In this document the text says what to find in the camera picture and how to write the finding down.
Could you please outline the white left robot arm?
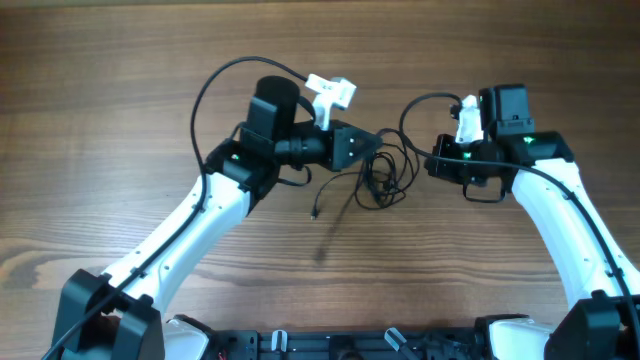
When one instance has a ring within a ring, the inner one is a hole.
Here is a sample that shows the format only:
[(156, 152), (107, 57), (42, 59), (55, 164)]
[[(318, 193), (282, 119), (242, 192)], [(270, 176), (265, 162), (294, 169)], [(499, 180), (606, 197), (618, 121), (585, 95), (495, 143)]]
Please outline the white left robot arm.
[(356, 87), (311, 74), (299, 87), (280, 76), (257, 82), (248, 115), (206, 158), (190, 194), (131, 253), (94, 276), (65, 283), (48, 359), (205, 359), (214, 333), (189, 317), (163, 318), (195, 266), (280, 183), (282, 166), (350, 167), (381, 145), (378, 136), (334, 120)]

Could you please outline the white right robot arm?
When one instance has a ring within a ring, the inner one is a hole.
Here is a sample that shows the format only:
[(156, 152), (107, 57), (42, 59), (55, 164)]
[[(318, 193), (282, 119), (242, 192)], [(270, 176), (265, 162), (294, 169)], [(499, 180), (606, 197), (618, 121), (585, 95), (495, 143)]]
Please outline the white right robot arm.
[(639, 271), (590, 200), (573, 152), (556, 131), (538, 132), (525, 86), (452, 95), (453, 135), (438, 137), (425, 167), (468, 188), (500, 182), (533, 221), (568, 303), (558, 325), (506, 315), (484, 322), (492, 359), (636, 359)]

